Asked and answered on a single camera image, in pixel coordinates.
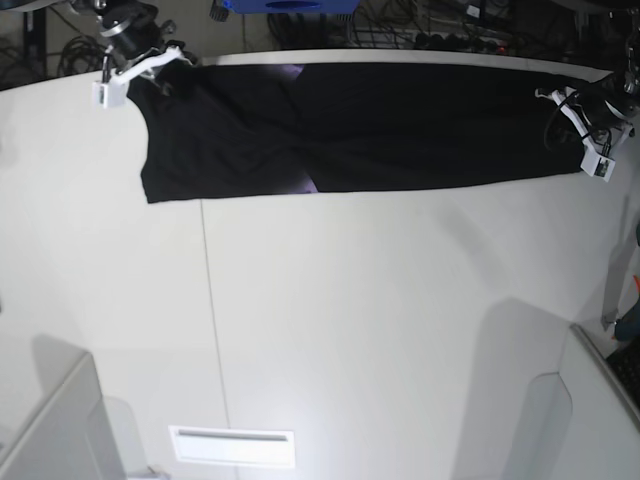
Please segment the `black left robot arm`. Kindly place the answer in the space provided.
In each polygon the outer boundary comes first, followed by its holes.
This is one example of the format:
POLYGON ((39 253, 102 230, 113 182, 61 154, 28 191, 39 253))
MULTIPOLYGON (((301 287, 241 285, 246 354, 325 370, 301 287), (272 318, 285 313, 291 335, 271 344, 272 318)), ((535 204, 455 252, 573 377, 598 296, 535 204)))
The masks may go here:
POLYGON ((576 80, 551 91, 537 89, 535 95, 553 101, 558 94, 560 107, 569 107, 590 129, 621 127, 639 114, 639 30, 634 29, 625 45, 625 63, 600 80, 576 80))

